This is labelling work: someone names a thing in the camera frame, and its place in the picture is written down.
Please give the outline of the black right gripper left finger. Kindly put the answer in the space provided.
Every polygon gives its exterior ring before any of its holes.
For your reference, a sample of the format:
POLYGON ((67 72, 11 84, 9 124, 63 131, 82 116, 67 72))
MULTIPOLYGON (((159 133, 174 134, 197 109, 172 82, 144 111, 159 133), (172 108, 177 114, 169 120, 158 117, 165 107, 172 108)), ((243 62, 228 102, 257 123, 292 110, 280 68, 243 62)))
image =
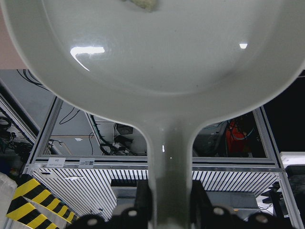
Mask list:
POLYGON ((136 229, 147 229, 152 219, 152 193, 148 180, 138 180, 134 207, 137 215, 135 220, 136 229))

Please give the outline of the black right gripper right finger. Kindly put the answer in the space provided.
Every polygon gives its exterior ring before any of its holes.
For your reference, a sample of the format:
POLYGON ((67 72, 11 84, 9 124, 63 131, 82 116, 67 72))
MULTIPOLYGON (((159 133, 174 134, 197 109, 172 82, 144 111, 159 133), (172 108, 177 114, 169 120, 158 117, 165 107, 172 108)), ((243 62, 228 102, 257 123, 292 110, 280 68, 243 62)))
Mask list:
POLYGON ((211 229, 213 207, 202 183, 192 181, 192 224, 196 229, 211 229))

